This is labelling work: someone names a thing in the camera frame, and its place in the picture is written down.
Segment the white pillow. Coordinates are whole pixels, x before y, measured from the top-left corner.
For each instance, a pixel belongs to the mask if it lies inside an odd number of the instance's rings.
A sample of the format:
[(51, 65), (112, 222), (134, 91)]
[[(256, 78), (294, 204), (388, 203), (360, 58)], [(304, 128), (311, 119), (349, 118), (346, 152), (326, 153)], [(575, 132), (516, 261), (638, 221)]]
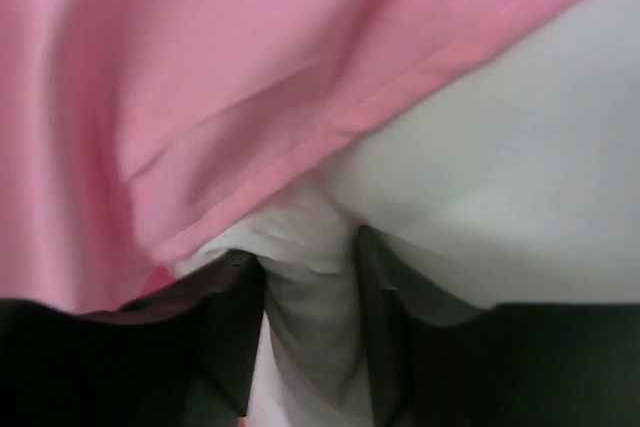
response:
[(178, 266), (266, 271), (251, 426), (370, 426), (351, 245), (373, 229), (441, 324), (639, 300), (639, 0), (580, 0), (260, 203)]

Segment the pink satin pillowcase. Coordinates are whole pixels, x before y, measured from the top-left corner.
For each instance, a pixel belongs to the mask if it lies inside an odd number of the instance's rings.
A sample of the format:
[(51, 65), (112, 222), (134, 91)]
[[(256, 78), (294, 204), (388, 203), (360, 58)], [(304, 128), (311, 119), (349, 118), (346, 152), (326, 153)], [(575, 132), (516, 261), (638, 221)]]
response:
[(1, 294), (138, 296), (579, 0), (1, 0)]

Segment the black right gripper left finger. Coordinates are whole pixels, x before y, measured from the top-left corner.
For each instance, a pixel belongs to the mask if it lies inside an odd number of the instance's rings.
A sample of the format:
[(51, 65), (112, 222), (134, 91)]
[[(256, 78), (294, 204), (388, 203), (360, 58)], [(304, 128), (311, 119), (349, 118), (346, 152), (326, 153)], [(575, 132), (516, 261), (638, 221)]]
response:
[(246, 415), (265, 275), (232, 251), (116, 311), (1, 303), (5, 426), (236, 426)]

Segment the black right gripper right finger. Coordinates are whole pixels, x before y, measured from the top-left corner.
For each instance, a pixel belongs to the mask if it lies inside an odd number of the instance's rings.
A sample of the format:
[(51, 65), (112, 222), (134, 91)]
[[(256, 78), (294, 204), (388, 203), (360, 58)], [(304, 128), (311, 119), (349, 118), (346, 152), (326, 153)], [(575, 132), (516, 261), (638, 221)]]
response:
[(378, 426), (635, 426), (635, 304), (469, 304), (371, 228), (355, 267)]

